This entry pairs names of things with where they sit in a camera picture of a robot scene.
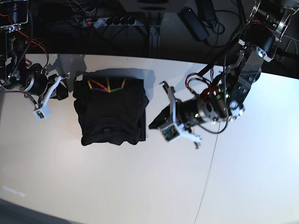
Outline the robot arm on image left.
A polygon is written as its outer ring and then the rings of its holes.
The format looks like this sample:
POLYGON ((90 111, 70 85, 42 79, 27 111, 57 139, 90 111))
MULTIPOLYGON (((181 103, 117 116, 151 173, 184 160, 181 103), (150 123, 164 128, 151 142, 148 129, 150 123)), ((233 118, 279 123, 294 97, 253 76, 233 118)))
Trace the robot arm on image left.
MULTIPOLYGON (((68 97, 69 85, 62 82, 71 78, 71 72, 60 71, 56 68, 58 74, 48 76, 49 53, 45 45, 39 38, 34 38, 34 19, 30 11, 29 0, 1 0, 0 1, 0 92, 20 92, 25 98, 28 98, 34 105, 33 114, 37 119, 44 119, 50 115, 48 101, 52 99, 63 100, 68 97), (46 55, 47 62, 44 66, 40 63, 32 63, 26 58, 28 50, 34 46, 39 47, 46 55)), ((124 16, 115 16, 105 19, 95 14, 97 24, 100 19, 104 22, 112 21, 107 27, 112 25, 148 28, 149 39, 156 35, 159 37, 161 13, 157 14, 157 22, 153 23, 151 13, 146 16, 135 16, 129 13, 124 16), (119 19, 119 24, 114 24, 115 19, 119 19)))

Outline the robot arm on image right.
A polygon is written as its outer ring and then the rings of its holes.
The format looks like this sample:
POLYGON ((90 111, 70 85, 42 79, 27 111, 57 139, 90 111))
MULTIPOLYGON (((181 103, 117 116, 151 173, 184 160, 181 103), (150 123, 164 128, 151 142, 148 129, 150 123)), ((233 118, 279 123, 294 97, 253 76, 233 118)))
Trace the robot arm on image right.
POLYGON ((204 127, 206 123, 228 125, 238 119, 245 111, 243 102, 259 78, 262 64, 274 58, 291 17, 298 10, 296 0, 256 1, 240 35, 221 52, 221 56, 226 57, 228 51, 239 44, 236 62, 225 64, 222 72, 210 79, 204 74, 213 71, 215 61, 189 74, 185 79, 186 88, 190 88, 192 81, 200 81, 206 88, 201 93, 190 89, 193 98, 187 101, 176 98, 174 88, 162 82, 170 103, 149 128, 159 130, 167 142, 183 137, 199 147, 202 138, 193 132, 193 127, 204 127))

